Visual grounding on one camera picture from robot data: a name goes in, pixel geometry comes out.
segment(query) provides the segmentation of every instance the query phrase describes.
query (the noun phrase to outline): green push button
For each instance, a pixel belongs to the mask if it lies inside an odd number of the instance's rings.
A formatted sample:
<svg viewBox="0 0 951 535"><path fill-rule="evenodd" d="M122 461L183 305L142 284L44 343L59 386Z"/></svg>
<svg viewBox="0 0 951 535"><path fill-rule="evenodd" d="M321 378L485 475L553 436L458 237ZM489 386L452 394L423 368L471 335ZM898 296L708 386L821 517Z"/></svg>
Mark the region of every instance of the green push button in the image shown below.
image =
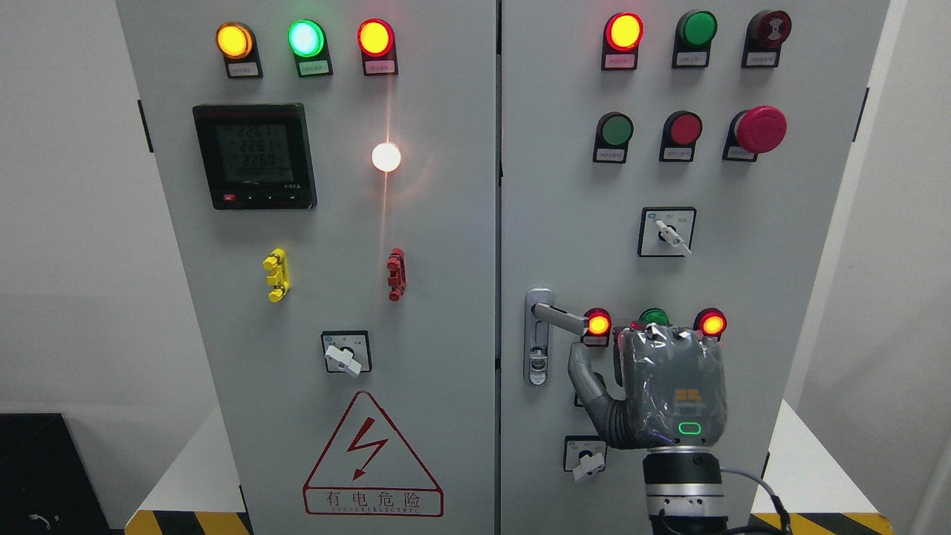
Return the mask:
<svg viewBox="0 0 951 535"><path fill-rule="evenodd" d="M716 17L709 11L688 13L681 24L680 37L692 47L703 47L716 35Z"/></svg>
<svg viewBox="0 0 951 535"><path fill-rule="evenodd" d="M700 424L696 422L681 422L680 425L677 426L677 430L680 431L682 435L699 435L702 428Z"/></svg>
<svg viewBox="0 0 951 535"><path fill-rule="evenodd" d="M634 123L627 116L618 113L604 122L601 137L609 145L624 145L634 135Z"/></svg>
<svg viewBox="0 0 951 535"><path fill-rule="evenodd" d="M641 312L641 317L637 320L641 325L657 324L670 325L670 318L662 308L648 308Z"/></svg>

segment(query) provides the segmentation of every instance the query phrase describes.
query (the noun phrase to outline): yellow terminal connector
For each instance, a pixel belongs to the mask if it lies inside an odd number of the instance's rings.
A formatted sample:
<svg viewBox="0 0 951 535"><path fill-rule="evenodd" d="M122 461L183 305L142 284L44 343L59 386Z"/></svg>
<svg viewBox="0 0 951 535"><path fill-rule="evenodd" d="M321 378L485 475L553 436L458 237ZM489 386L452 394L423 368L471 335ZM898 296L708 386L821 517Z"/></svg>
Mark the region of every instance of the yellow terminal connector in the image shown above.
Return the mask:
<svg viewBox="0 0 951 535"><path fill-rule="evenodd" d="M276 248L268 254L262 262L267 276L264 281L273 289L267 294L267 300L277 303L287 295L291 289L291 281L287 275L287 253L282 248Z"/></svg>

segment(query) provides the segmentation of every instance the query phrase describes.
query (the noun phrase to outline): orange indicator light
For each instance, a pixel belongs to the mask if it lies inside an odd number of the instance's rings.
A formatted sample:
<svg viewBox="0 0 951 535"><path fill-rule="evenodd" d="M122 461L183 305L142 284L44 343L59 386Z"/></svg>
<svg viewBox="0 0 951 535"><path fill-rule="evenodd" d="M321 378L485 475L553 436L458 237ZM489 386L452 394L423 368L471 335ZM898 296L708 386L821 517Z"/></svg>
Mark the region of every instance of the orange indicator light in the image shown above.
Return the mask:
<svg viewBox="0 0 951 535"><path fill-rule="evenodd" d="M393 49L393 28L383 19L369 19L359 25L357 43L363 53L381 57Z"/></svg>
<svg viewBox="0 0 951 535"><path fill-rule="evenodd" d="M643 32L644 23L641 22L641 17L634 13L624 12L611 17L604 33L611 48L629 52L640 44Z"/></svg>
<svg viewBox="0 0 951 535"><path fill-rule="evenodd" d="M604 308L592 308L585 314L588 318L588 334L607 336L611 330L611 315Z"/></svg>
<svg viewBox="0 0 951 535"><path fill-rule="evenodd" d="M254 49L251 30L240 22L226 22L219 26L215 39L218 50L228 59L244 59Z"/></svg>
<svg viewBox="0 0 951 535"><path fill-rule="evenodd" d="M727 316L717 308L706 308L697 314L693 328L704 333L704 336L720 338L727 330Z"/></svg>

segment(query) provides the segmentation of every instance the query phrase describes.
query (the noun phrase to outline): red push button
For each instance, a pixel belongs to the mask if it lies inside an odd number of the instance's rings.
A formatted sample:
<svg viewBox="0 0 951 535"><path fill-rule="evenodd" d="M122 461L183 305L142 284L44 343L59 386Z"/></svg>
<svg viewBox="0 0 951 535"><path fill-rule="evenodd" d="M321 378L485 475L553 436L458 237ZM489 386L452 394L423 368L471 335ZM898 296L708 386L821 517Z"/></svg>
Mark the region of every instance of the red push button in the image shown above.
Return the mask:
<svg viewBox="0 0 951 535"><path fill-rule="evenodd" d="M670 139L678 145L690 145L700 137L701 130L700 118L693 113L684 113L670 125Z"/></svg>
<svg viewBox="0 0 951 535"><path fill-rule="evenodd" d="M749 24L749 38L757 47L778 49L792 30L792 19L785 11L760 11Z"/></svg>
<svg viewBox="0 0 951 535"><path fill-rule="evenodd" d="M753 154L779 147L786 137L786 116L772 106L757 106L736 122L736 141Z"/></svg>

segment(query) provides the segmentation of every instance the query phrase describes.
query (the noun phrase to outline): red terminal connector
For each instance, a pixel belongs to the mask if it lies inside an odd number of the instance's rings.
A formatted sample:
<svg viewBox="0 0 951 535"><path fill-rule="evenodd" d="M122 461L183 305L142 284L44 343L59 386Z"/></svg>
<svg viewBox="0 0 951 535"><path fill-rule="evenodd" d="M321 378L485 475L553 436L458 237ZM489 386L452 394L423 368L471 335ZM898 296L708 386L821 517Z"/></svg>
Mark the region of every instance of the red terminal connector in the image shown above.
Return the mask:
<svg viewBox="0 0 951 535"><path fill-rule="evenodd" d="M390 271L386 278L386 284L390 285L390 301L395 303L406 291L406 261L403 259L403 249L393 248L390 251L386 268Z"/></svg>

